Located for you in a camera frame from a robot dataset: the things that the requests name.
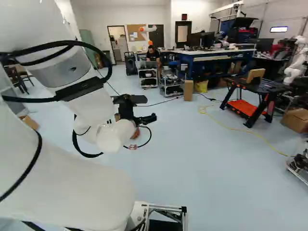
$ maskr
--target black folding workbench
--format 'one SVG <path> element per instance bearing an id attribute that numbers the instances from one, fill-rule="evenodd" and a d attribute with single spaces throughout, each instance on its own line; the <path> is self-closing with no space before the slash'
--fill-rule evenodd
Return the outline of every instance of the black folding workbench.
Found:
<path id="1" fill-rule="evenodd" d="M 244 125 L 251 128 L 260 115 L 265 116 L 269 123 L 273 120 L 275 99 L 278 94 L 284 93 L 290 88 L 282 83 L 262 79 L 259 84 L 246 83 L 244 77 L 227 77 L 224 80 L 230 85 L 229 92 L 220 105 L 222 110 L 230 108 L 238 115 L 246 119 Z M 229 101 L 234 90 L 239 88 L 240 96 L 236 101 Z M 242 99 L 242 90 L 248 90 L 259 95 L 258 107 L 251 105 Z"/>

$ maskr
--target doorway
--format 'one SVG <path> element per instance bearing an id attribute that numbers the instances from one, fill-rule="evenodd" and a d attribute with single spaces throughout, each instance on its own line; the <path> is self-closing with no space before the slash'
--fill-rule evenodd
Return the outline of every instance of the doorway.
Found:
<path id="1" fill-rule="evenodd" d="M 184 48 L 188 45 L 188 37 L 192 33 L 191 21 L 177 21 L 175 22 L 175 43 L 177 48 Z"/>
<path id="2" fill-rule="evenodd" d="M 158 47 L 165 47 L 164 43 L 164 25 L 155 25 L 157 27 L 156 31 L 149 32 L 149 39 L 153 42 L 153 45 Z"/>
<path id="3" fill-rule="evenodd" d="M 125 64 L 124 53 L 128 52 L 126 32 L 124 26 L 107 26 L 115 64 Z"/>

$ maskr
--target bulletin board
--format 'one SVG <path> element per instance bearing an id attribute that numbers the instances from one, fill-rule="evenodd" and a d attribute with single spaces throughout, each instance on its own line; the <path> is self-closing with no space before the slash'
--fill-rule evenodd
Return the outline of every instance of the bulletin board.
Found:
<path id="1" fill-rule="evenodd" d="M 139 28 L 142 27 L 142 26 L 146 26 L 146 24 L 126 25 L 127 33 L 128 33 L 128 40 L 130 42 L 145 41 L 145 38 L 142 36 L 142 34 L 139 31 Z"/>

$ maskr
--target rolling cart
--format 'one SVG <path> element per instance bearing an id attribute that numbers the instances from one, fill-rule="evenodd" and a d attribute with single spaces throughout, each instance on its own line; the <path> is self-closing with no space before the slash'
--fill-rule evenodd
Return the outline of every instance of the rolling cart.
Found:
<path id="1" fill-rule="evenodd" d="M 157 88 L 158 86 L 158 70 L 157 62 L 141 61 L 138 69 L 140 87 L 142 88 Z"/>
<path id="2" fill-rule="evenodd" d="M 296 150 L 286 161 L 286 169 L 308 186 L 308 135 L 302 134 Z"/>
<path id="3" fill-rule="evenodd" d="M 171 70 L 164 69 L 162 77 L 159 78 L 160 93 L 165 97 L 182 95 L 184 81 L 174 75 Z"/>

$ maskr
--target yellow cable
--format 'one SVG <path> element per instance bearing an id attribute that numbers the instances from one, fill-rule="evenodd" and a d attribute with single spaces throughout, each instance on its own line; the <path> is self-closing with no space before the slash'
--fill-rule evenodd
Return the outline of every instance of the yellow cable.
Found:
<path id="1" fill-rule="evenodd" d="M 226 125 L 224 125 L 223 123 L 221 123 L 220 121 L 216 120 L 213 116 L 211 116 L 209 113 L 206 112 L 206 108 L 207 107 L 211 107 L 211 106 L 214 106 L 214 105 L 208 105 L 208 106 L 200 106 L 199 107 L 199 113 L 200 114 L 204 114 L 204 115 L 207 115 L 208 117 L 210 117 L 212 120 L 214 120 L 216 123 L 218 123 L 220 126 L 222 126 L 223 128 L 226 128 L 226 129 L 229 129 L 229 130 L 233 130 L 233 131 L 242 131 L 242 132 L 246 132 L 246 133 L 249 133 L 249 134 L 252 134 L 260 139 L 262 139 L 273 151 L 279 153 L 280 155 L 284 155 L 284 156 L 288 156 L 287 154 L 284 154 L 283 152 L 280 152 L 278 151 L 277 149 L 275 149 L 271 144 L 270 142 L 264 138 L 263 136 L 261 136 L 260 134 L 256 133 L 256 132 L 253 132 L 253 131 L 250 131 L 250 130 L 247 130 L 247 129 L 238 129 L 238 128 L 230 128 Z"/>

